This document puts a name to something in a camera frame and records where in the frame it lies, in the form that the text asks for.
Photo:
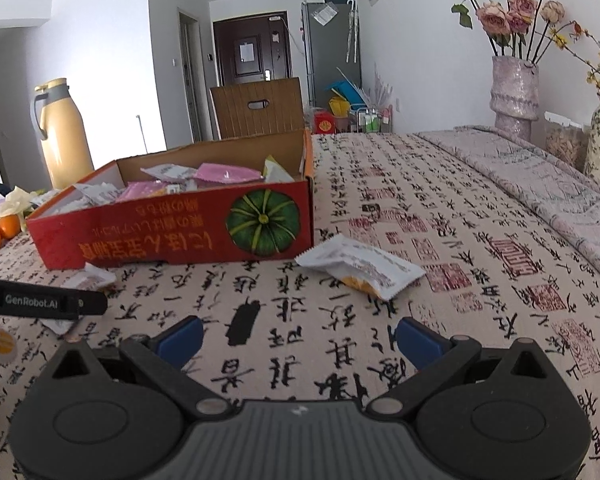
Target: blue gripper pad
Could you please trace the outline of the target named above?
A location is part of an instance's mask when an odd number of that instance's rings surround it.
[[[395,329],[400,352],[418,370],[440,359],[451,348],[451,342],[413,319],[400,320]]]
[[[152,338],[150,348],[158,357],[180,370],[202,348],[204,333],[202,320],[189,316]]]

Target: gray refrigerator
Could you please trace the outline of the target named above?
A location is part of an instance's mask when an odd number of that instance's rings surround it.
[[[347,63],[350,6],[347,4],[333,5],[338,9],[338,13],[323,26],[312,16],[312,13],[324,7],[324,4],[302,4],[309,103],[312,107],[326,108],[327,110],[331,110],[329,99],[335,95],[327,88],[344,79],[338,69],[342,70],[352,83],[359,87],[362,86],[360,42],[358,42],[358,58],[354,62],[353,38]]]

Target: pink rose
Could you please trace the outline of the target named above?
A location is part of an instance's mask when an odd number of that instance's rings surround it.
[[[507,13],[507,21],[509,22],[509,28],[514,34],[526,34],[529,32],[531,18],[523,16],[516,10],[510,10]]]
[[[549,25],[555,25],[564,19],[565,13],[564,6],[560,2],[550,0],[542,6],[540,16],[542,16]]]
[[[535,0],[509,0],[510,10],[514,10],[526,18],[536,14],[538,3]]]
[[[487,2],[477,10],[476,14],[482,23],[482,28],[490,36],[506,36],[511,33],[507,13],[499,3]]]

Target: yellow thermos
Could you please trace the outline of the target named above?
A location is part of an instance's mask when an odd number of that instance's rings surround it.
[[[82,116],[69,95],[66,79],[37,86],[31,120],[42,136],[42,151],[55,189],[64,189],[93,171]],[[36,105],[42,102],[38,118]]]

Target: calligraphy pattern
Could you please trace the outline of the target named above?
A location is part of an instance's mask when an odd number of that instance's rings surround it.
[[[413,316],[445,336],[506,348],[534,338],[592,427],[580,480],[600,480],[600,274],[554,229],[490,179],[430,142],[396,134],[316,136],[316,243],[344,234],[408,258],[427,276],[393,301],[293,262],[113,269],[104,316],[70,333],[92,347],[155,335],[185,316],[205,323],[190,377],[243,399],[359,399],[414,373],[395,327]],[[0,251],[0,278],[62,285],[21,235]],[[6,435],[61,341],[38,320],[0,318],[18,357],[0,365],[0,480],[22,479]]]

